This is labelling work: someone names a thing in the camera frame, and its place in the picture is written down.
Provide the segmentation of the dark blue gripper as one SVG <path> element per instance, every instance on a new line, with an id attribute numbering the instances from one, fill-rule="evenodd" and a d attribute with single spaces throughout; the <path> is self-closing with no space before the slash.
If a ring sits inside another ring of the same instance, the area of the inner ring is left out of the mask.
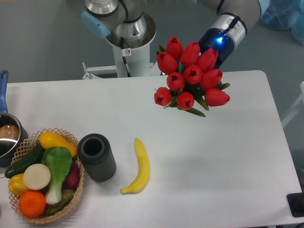
<path id="1" fill-rule="evenodd" d="M 227 35 L 222 34 L 222 30 L 218 28 L 210 28 L 204 36 L 198 41 L 201 53 L 213 48 L 218 51 L 218 57 L 215 63 L 215 68 L 219 69 L 223 62 L 233 52 L 235 46 L 234 41 Z"/>

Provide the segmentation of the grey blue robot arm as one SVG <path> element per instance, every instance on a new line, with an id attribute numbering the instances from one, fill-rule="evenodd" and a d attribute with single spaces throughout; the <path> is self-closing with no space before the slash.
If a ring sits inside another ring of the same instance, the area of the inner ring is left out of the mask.
<path id="1" fill-rule="evenodd" d="M 219 68 L 269 7 L 268 0 L 200 0 L 218 19 L 198 41 L 200 52 L 218 52 Z M 150 43 L 155 22 L 143 12 L 140 0 L 87 0 L 81 19 L 112 46 L 119 78 L 151 76 Z"/>

